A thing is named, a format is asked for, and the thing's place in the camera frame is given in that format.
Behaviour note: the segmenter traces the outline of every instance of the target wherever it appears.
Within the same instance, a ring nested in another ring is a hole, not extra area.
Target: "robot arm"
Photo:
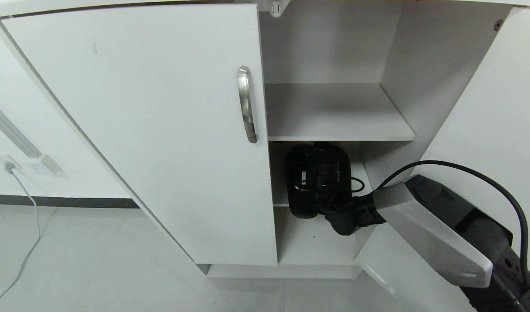
[[[325,218],[341,235],[387,222],[476,310],[530,312],[530,273],[527,286],[512,234],[438,182],[416,175]]]

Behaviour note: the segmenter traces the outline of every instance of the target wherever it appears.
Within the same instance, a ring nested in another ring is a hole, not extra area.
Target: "black object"
[[[391,174],[388,178],[386,178],[377,189],[383,188],[385,185],[388,184],[392,179],[394,179],[396,176],[398,176],[400,173],[413,168],[415,166],[419,165],[438,165],[438,166],[447,166],[450,168],[454,168],[457,170],[461,170],[463,172],[467,172],[471,174],[472,176],[475,176],[488,184],[490,184],[493,188],[495,188],[497,191],[499,191],[506,199],[511,203],[512,207],[515,210],[515,213],[517,214],[517,218],[519,219],[519,227],[521,231],[521,242],[520,242],[520,255],[519,255],[519,262],[520,262],[520,270],[521,270],[521,276],[523,278],[523,283],[527,288],[530,288],[530,281],[529,281],[529,269],[527,269],[527,247],[528,247],[528,241],[529,241],[529,231],[527,229],[527,218],[525,217],[525,213],[523,212],[523,209],[521,209],[521,205],[517,202],[517,200],[513,197],[513,195],[507,191],[502,185],[498,184],[495,180],[489,178],[488,176],[485,176],[481,172],[477,172],[471,168],[468,168],[466,166],[461,166],[459,164],[454,164],[453,162],[444,162],[442,160],[420,160],[419,162],[412,162],[410,164],[407,164],[406,166],[403,166],[402,168],[396,170],[393,174]]]
[[[460,287],[480,312],[530,312],[530,286],[511,248],[512,233],[446,186],[416,175],[405,182],[416,200],[493,263],[487,288]]]
[[[298,218],[324,215],[330,207],[350,202],[351,179],[350,159],[338,146],[300,144],[285,157],[288,203]]]

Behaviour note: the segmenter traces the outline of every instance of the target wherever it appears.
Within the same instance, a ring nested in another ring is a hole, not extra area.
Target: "wall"
[[[415,133],[412,142],[367,142],[362,159],[376,187],[419,160],[468,85],[511,6],[408,1],[380,85]]]
[[[0,39],[0,110],[42,152],[63,169],[57,176],[19,173],[32,195],[51,197],[128,198],[106,168],[69,129],[51,103]],[[26,156],[0,131],[0,154],[21,162]],[[23,195],[0,164],[0,194]]]

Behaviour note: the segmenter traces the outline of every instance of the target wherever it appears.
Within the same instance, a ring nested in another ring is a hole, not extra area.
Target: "white cable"
[[[27,197],[32,201],[33,203],[33,209],[36,211],[36,225],[37,225],[37,240],[35,242],[35,244],[32,246],[32,249],[30,249],[30,251],[28,252],[28,254],[26,255],[26,257],[24,258],[24,261],[22,263],[22,265],[20,266],[20,271],[19,271],[19,274],[16,276],[15,278],[15,281],[7,288],[7,290],[5,290],[1,295],[0,295],[0,299],[16,284],[16,282],[19,280],[19,277],[20,275],[22,274],[22,271],[24,269],[24,266],[26,264],[26,261],[28,260],[29,258],[29,255],[32,254],[32,251],[33,249],[37,246],[37,243],[39,243],[39,239],[41,238],[41,232],[39,231],[39,218],[37,217],[37,203],[36,201],[29,195],[28,191],[26,190],[26,188],[24,187],[24,185],[22,184],[22,182],[20,181],[20,179],[15,175],[15,173],[13,172],[13,168],[10,168],[7,172],[9,172],[12,176],[15,177],[15,179],[19,182],[20,184],[20,187],[23,188],[24,190],[24,193],[27,195]]]

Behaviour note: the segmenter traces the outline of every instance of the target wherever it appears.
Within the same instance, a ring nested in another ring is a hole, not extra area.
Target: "wall outlet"
[[[22,168],[22,166],[19,165],[18,162],[16,162],[10,155],[0,154],[0,163],[2,168],[4,168],[3,166],[6,162],[10,162],[15,165],[15,168],[17,168],[17,170],[21,170]]]
[[[37,174],[43,174],[45,176],[53,176],[61,170],[61,167],[47,154],[42,154],[38,158],[28,158],[24,160],[24,164],[32,168]]]

